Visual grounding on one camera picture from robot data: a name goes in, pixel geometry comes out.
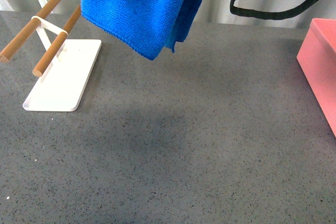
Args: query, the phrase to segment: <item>white plastic holder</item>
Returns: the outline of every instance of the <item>white plastic holder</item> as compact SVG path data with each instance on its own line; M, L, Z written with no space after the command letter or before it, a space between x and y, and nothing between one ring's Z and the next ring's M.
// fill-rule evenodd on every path
M51 43L45 29L59 34L63 29L41 20L36 29L46 50ZM98 39L66 39L52 62L37 80L23 108L27 111L74 111L84 93L101 47Z

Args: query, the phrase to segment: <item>white stand base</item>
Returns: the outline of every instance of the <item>white stand base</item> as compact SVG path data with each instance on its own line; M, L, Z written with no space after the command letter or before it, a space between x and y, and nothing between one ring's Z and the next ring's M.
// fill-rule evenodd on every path
M101 47L97 39L67 39L23 108L28 111L74 111L77 109Z

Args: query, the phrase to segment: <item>black cord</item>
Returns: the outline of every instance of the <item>black cord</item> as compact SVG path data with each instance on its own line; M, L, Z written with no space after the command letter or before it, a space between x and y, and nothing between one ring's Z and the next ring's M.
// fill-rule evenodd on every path
M253 17L259 19L273 19L273 20L283 20L287 18L293 18L298 16L299 14L303 13L313 4L315 4L318 0L306 0L302 4L298 5L297 7L286 10L283 12L278 13L271 13L271 12L261 12L258 10L253 9L243 9L234 6L236 0L231 0L230 2L230 11L232 14L243 16L243 17Z

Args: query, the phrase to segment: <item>wooden dowel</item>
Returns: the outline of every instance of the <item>wooden dowel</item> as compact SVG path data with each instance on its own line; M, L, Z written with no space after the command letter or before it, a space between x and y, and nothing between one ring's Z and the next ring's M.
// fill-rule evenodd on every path
M40 18L46 18L61 0L50 0L37 14ZM8 63L16 51L33 34L35 29L41 24L37 18L33 18L0 52L0 62Z
M74 13L71 15L67 23L64 25L63 30L65 30L67 33L70 33L73 26L77 22L81 15L80 5L77 6ZM43 73L46 71L47 67L53 60L54 56L57 54L58 50L63 45L64 41L67 38L67 34L65 32L61 32L59 35L57 35L56 39L52 42L51 46L48 48L46 53L42 56L38 64L33 69L33 75L37 77L41 77Z

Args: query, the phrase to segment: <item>pink container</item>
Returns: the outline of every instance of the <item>pink container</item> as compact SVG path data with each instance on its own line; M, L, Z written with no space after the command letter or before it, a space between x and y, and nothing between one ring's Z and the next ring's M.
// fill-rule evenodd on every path
M336 136L336 20L314 18L297 59Z

